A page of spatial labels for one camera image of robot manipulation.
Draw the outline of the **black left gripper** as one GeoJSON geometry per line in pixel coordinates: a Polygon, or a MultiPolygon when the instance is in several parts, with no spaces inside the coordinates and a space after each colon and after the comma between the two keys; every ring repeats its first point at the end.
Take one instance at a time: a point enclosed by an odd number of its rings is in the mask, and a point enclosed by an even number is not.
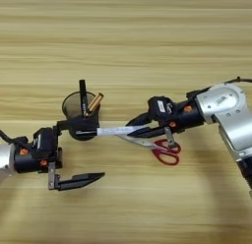
{"type": "MultiPolygon", "coordinates": [[[[76,117],[68,120],[58,121],[53,127],[53,134],[57,137],[62,131],[67,130],[74,139],[92,139],[97,135],[99,123],[95,118],[76,117]]],[[[61,180],[55,172],[62,167],[62,149],[56,147],[32,147],[30,151],[17,147],[14,154],[14,167],[18,173],[48,172],[48,189],[66,191],[86,187],[105,173],[86,173],[74,175],[69,180],[61,180]]]]}

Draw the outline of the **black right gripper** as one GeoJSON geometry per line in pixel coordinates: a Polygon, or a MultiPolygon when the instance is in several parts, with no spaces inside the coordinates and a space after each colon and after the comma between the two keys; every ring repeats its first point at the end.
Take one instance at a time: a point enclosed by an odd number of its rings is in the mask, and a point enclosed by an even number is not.
{"type": "MultiPolygon", "coordinates": [[[[142,126],[152,122],[148,112],[142,113],[127,123],[127,126],[142,126]]],[[[129,134],[133,138],[149,139],[166,135],[170,149],[178,147],[172,133],[182,133],[186,129],[202,126],[205,120],[201,115],[195,100],[175,103],[168,117],[166,127],[144,127],[129,134]]]]}

